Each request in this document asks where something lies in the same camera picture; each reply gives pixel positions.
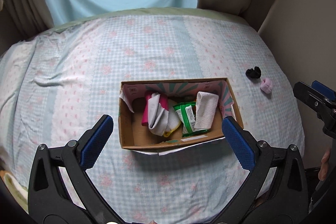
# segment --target cardboard box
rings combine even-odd
[[[176,102],[181,102],[187,96],[196,97],[199,91],[218,94],[219,104],[210,131],[182,138],[181,125],[167,138],[152,134],[148,127],[141,125],[146,105],[144,93],[147,90],[165,93],[169,99]],[[120,145],[124,149],[150,155],[168,154],[185,147],[224,138],[222,119],[229,115],[243,128],[238,105],[227,78],[122,82],[118,120]]]

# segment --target bedsheet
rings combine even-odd
[[[254,66],[272,79],[271,95],[245,76]],[[38,144],[63,146],[108,114],[114,132],[87,173],[110,206],[127,222],[209,221],[248,175],[226,140],[143,155],[121,149],[116,121],[123,80],[211,77],[229,78],[245,129],[257,140],[278,147],[294,143],[303,154],[292,88],[255,30],[190,15],[128,15],[48,31],[3,56],[0,156],[26,187]],[[80,205],[63,169],[62,175]]]

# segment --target pink cloth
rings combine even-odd
[[[273,89],[273,84],[272,84],[271,79],[264,78],[260,84],[260,89],[267,94],[271,93]]]
[[[146,106],[145,106],[145,110],[143,112],[143,116],[142,116],[142,121],[141,124],[144,127],[148,126],[148,100],[150,98],[152,98],[152,94],[155,93],[154,91],[146,91],[145,92],[145,99],[146,99]],[[161,104],[161,106],[165,109],[165,110],[169,110],[168,107],[168,97],[165,94],[161,94],[160,95],[160,100],[159,103]]]

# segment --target green snack packet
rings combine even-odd
[[[208,129],[196,130],[196,102],[179,103],[174,106],[176,114],[183,123],[182,137],[189,137],[209,132]]]

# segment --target pink hair tie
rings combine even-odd
[[[264,78],[260,84],[260,89],[267,94],[271,93],[273,89],[273,84],[272,84],[271,79]]]

